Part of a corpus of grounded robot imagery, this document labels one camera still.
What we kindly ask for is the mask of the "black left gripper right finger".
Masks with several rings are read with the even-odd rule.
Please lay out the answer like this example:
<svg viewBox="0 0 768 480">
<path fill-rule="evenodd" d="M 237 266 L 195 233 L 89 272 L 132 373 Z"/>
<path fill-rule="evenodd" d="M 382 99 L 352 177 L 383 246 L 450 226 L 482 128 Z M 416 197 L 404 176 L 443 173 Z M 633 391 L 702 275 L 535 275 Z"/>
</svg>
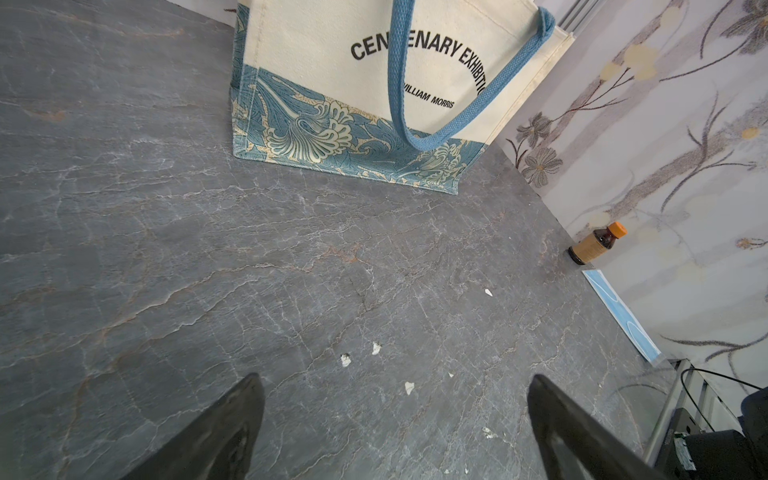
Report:
<svg viewBox="0 0 768 480">
<path fill-rule="evenodd" d="M 532 377 L 528 413 L 549 479 L 664 479 L 542 374 Z"/>
</svg>

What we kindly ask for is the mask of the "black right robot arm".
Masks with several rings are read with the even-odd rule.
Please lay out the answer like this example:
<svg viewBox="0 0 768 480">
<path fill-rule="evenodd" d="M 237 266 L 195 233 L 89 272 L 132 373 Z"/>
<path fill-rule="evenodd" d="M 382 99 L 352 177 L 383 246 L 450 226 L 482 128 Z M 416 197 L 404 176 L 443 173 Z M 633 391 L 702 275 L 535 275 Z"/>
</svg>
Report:
<svg viewBox="0 0 768 480">
<path fill-rule="evenodd" d="M 767 389 L 735 377 L 747 388 L 734 413 L 709 379 L 725 374 L 677 365 L 644 454 L 646 463 L 671 479 L 765 479 L 767 477 Z"/>
</svg>

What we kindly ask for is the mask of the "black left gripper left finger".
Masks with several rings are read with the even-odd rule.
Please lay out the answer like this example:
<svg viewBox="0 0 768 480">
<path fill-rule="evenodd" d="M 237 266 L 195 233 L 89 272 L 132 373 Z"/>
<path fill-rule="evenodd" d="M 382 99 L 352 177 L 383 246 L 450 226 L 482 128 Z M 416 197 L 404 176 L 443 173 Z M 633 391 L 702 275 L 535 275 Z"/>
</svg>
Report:
<svg viewBox="0 0 768 480">
<path fill-rule="evenodd" d="M 243 479 L 263 421 L 265 393 L 250 373 L 126 479 Z"/>
</svg>

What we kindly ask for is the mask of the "cream canvas tote bag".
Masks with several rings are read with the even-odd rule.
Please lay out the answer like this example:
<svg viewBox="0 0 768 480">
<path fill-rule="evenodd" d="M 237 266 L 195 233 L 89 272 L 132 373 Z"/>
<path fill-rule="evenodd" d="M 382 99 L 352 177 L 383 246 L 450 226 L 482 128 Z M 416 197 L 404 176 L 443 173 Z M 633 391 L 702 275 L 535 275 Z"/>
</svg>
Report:
<svg viewBox="0 0 768 480">
<path fill-rule="evenodd" d="M 572 43 L 531 1 L 241 1 L 233 152 L 456 194 Z"/>
</svg>

